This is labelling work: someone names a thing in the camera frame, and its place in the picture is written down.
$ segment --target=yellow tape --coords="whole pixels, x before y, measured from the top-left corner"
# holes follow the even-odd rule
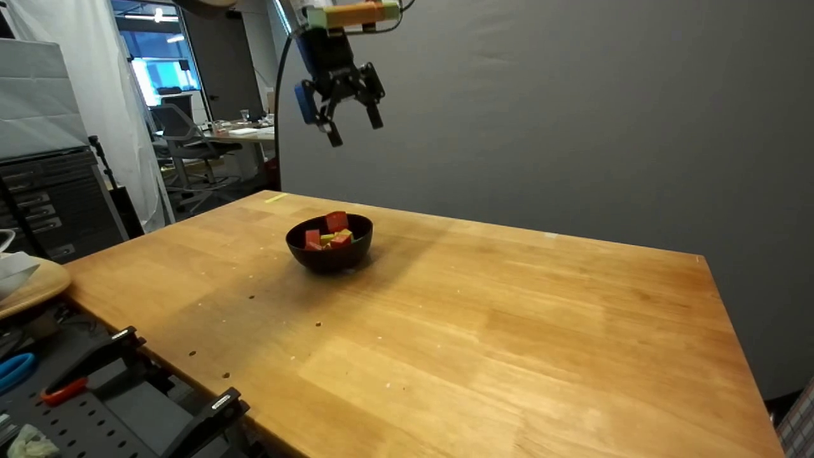
[[[270,204],[270,203],[272,203],[272,202],[275,202],[275,201],[277,201],[277,200],[282,199],[282,198],[283,198],[283,197],[285,197],[285,196],[288,196],[288,193],[287,193],[287,192],[284,192],[283,194],[280,194],[280,195],[278,195],[278,196],[274,196],[274,197],[272,197],[271,199],[267,199],[267,200],[265,201],[265,203],[266,203],[266,204]]]

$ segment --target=white curtain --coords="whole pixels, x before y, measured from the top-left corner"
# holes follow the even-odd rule
[[[160,171],[109,0],[11,0],[18,38],[59,44],[88,135],[97,135],[145,231],[164,225]]]

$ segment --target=gray backdrop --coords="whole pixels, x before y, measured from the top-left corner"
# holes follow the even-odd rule
[[[385,128],[346,103],[342,148],[302,122],[292,47],[283,187],[703,254],[763,396],[784,394],[814,375],[812,17],[791,0],[416,0],[397,32],[353,38]]]

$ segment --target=red block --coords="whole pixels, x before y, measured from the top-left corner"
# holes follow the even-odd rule
[[[334,236],[333,240],[330,241],[330,247],[339,248],[341,246],[350,245],[351,242],[353,242],[351,236],[345,234],[338,234],[337,236]]]
[[[334,212],[325,215],[328,223],[328,232],[336,233],[348,229],[348,214],[345,212]]]
[[[319,229],[305,231],[305,249],[315,249],[314,245],[317,246],[316,250],[322,249],[322,245],[319,243]]]

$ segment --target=black bowl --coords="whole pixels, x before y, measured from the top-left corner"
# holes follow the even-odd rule
[[[365,258],[373,240],[373,223],[364,216],[348,214],[348,229],[353,232],[355,241],[342,248],[312,251],[305,249],[305,232],[319,229],[320,234],[328,234],[325,216],[309,219],[294,226],[286,234],[288,249],[294,258],[309,270],[318,274],[329,274],[344,269],[352,269]]]

